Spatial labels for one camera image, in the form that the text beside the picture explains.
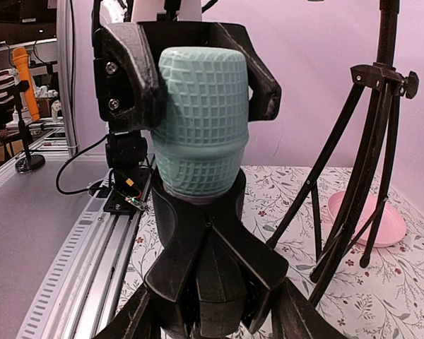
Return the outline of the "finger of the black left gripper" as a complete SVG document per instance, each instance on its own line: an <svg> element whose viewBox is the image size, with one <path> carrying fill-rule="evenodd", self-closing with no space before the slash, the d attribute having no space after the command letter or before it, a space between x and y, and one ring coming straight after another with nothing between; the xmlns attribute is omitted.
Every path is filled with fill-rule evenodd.
<svg viewBox="0 0 424 339"><path fill-rule="evenodd" d="M100 118L111 131L152 130L160 125L162 85L154 36L168 22L111 23L93 33L95 93Z"/></svg>
<svg viewBox="0 0 424 339"><path fill-rule="evenodd" d="M206 46L231 49L244 55L248 86L252 90L248 121L274 120L281 105L281 85L257 54L247 29L239 24L217 22L202 22L200 27L206 33Z"/></svg>

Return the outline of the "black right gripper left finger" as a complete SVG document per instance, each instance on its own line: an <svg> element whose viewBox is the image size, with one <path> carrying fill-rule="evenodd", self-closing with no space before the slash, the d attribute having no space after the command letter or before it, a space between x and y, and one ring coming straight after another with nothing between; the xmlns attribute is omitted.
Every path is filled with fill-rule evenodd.
<svg viewBox="0 0 424 339"><path fill-rule="evenodd" d="M93 339L113 338L160 338L160 325L150 291L145 285L140 285L112 321L93 337Z"/></svg>

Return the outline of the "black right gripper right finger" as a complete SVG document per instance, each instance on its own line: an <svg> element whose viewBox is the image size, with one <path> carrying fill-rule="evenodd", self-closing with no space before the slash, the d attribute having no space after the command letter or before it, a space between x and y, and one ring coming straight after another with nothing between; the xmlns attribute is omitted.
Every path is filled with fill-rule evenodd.
<svg viewBox="0 0 424 339"><path fill-rule="evenodd" d="M275 339L346 339L320 316L288 278L284 279L276 295L271 324Z"/></svg>

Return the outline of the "teal toy microphone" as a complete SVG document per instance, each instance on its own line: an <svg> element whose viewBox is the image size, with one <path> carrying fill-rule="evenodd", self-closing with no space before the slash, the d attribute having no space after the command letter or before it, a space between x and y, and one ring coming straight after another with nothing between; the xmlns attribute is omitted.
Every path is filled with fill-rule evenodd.
<svg viewBox="0 0 424 339"><path fill-rule="evenodd" d="M151 138L164 189L207 204L236 180L249 140L245 57L217 47L170 47L158 68L165 111Z"/></svg>

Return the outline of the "black round-base microphone stand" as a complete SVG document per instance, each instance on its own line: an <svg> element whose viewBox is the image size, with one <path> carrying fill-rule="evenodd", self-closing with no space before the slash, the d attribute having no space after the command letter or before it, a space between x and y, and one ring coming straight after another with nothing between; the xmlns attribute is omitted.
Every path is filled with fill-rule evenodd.
<svg viewBox="0 0 424 339"><path fill-rule="evenodd" d="M221 338L264 324L288 262L242 223L246 176L204 206L169 195L158 173L151 193L163 250L144 283L161 328L171 338Z"/></svg>

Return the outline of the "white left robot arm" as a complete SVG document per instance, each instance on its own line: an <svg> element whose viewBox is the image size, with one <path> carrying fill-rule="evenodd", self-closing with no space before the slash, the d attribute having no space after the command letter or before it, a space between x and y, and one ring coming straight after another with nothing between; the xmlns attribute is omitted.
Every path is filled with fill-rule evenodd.
<svg viewBox="0 0 424 339"><path fill-rule="evenodd" d="M110 133L154 129L162 86L158 62L168 47L218 47L241 52L247 63L249 121L278 116L281 86L257 55L245 26L203 22L200 1L130 1L124 21L100 22L94 1L92 45L100 118Z"/></svg>

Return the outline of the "orange microphone on stand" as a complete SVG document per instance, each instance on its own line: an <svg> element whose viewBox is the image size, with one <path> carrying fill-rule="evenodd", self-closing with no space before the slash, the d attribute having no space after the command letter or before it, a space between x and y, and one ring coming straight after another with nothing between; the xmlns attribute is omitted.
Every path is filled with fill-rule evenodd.
<svg viewBox="0 0 424 339"><path fill-rule="evenodd" d="M30 130L28 122L40 119L39 107L33 88L33 78L30 73L30 57L26 48L17 47L12 51L13 62L17 69L18 80L13 87L15 108L18 115L18 130L23 142L24 157L19 158L15 164L17 173L26 174L40 169L45 164L43 155L32 154L29 145Z"/></svg>

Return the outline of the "black music stand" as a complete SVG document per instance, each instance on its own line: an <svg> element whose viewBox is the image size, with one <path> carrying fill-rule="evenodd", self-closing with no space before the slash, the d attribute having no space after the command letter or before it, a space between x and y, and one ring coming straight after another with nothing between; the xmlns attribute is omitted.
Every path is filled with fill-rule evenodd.
<svg viewBox="0 0 424 339"><path fill-rule="evenodd" d="M267 245L274 248L306 198L312 199L316 266L310 273L315 283L309 302L317 306L343 257L369 232L360 267L370 263L384 207L388 199L399 128L400 101L413 99L419 78L412 71L403 76L394 67L399 1L379 3L380 23L377 58L373 64L351 68L353 85L336 123L312 167ZM365 89L371 91L367 116L353 170L338 214L325 242L322 241L318 179L335 151Z"/></svg>

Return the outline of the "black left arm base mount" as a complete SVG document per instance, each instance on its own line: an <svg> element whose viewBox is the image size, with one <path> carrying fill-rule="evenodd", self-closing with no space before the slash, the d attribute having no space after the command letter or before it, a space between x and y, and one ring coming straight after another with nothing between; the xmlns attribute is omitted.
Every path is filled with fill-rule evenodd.
<svg viewBox="0 0 424 339"><path fill-rule="evenodd" d="M151 174L148 143L141 132L109 133L105 155L110 169L107 186L96 188L106 198L103 210L112 215L134 215L148 210L144 192Z"/></svg>

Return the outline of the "aluminium front rail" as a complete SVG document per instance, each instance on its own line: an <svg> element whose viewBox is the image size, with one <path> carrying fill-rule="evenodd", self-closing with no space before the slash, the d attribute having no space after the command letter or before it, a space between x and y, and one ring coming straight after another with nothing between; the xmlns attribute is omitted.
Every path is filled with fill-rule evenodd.
<svg viewBox="0 0 424 339"><path fill-rule="evenodd" d="M17 338L93 338L117 313L141 217L92 197L64 240Z"/></svg>

